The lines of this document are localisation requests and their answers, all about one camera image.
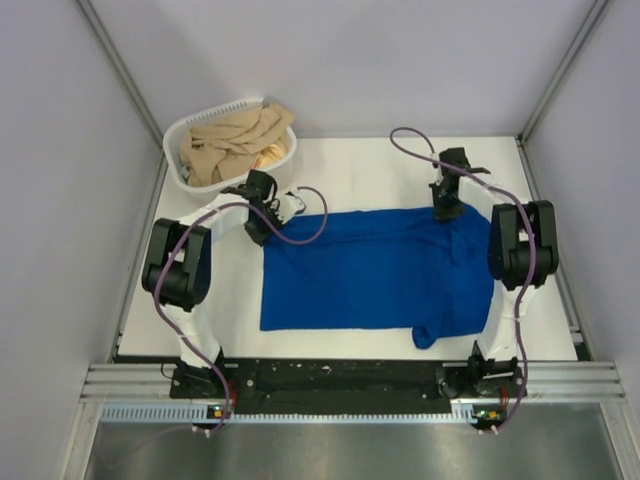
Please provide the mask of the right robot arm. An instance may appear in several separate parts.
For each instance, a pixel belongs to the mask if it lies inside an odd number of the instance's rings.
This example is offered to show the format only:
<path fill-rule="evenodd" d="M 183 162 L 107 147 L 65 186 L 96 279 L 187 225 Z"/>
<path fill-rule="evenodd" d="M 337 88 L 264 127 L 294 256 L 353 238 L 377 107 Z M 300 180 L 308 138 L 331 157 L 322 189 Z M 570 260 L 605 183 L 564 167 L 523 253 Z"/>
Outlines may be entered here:
<path fill-rule="evenodd" d="M 504 380 L 495 361 L 519 355 L 519 321 L 537 290 L 558 269 L 554 206 L 525 201 L 494 182 L 485 168 L 473 168 L 462 147 L 435 155 L 437 180 L 430 184 L 435 218 L 452 221 L 475 209 L 489 222 L 489 273 L 494 290 L 485 327 L 473 347 L 484 361 L 467 370 L 469 388 L 487 396 Z"/>

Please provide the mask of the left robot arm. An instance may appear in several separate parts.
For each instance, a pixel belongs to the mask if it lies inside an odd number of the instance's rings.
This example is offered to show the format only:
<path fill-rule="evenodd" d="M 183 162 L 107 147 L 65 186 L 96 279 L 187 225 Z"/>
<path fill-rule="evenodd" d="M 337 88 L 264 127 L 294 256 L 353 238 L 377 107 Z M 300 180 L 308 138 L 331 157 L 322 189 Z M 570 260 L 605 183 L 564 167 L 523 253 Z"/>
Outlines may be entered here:
<path fill-rule="evenodd" d="M 213 201 L 179 219 L 160 218 L 152 226 L 142 270 L 142 288 L 169 317 L 180 342 L 181 361 L 196 367 L 192 384 L 205 396 L 226 387 L 227 374 L 216 366 L 221 347 L 205 318 L 205 299 L 213 279 L 213 244 L 242 226 L 264 246 L 280 230 L 278 184 L 252 170 L 244 183 L 226 187 Z"/>

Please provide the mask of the blue printed t-shirt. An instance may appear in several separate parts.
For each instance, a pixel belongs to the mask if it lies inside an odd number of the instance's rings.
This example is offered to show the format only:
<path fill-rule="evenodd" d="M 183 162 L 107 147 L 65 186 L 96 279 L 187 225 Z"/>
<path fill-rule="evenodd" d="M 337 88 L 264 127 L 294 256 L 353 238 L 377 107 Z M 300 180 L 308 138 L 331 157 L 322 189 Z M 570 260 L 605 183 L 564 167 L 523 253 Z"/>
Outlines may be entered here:
<path fill-rule="evenodd" d="M 408 329 L 428 349 L 486 325 L 490 224 L 473 208 L 300 216 L 282 232 L 264 248 L 264 331 Z"/>

